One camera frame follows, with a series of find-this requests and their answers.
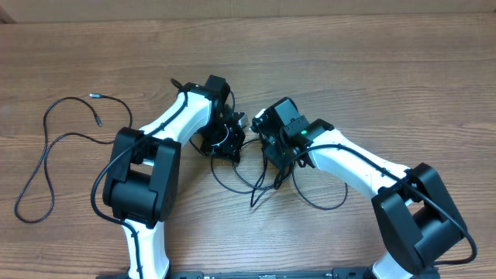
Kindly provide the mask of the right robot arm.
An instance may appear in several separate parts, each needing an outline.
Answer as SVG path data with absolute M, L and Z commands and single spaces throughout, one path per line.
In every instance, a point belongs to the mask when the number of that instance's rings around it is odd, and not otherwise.
M 371 201 L 386 254 L 370 267 L 335 268 L 334 276 L 438 278 L 440 257 L 467 237 L 467 226 L 439 173 L 382 159 L 332 124 L 309 122 L 290 98 L 261 110 L 251 129 L 280 171 L 295 166 L 328 172 Z

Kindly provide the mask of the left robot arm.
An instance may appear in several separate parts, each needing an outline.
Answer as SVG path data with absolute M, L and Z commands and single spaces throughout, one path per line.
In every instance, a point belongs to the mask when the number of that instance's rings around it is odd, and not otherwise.
M 97 177 L 102 200 L 111 208 L 110 222 L 125 231 L 130 267 L 124 278 L 165 278 L 170 262 L 164 223 L 177 197 L 181 150 L 199 133 L 200 151 L 237 163 L 245 140 L 246 116 L 226 101 L 225 78 L 211 75 L 204 85 L 173 81 L 176 102 L 140 129 L 118 131 L 109 164 Z

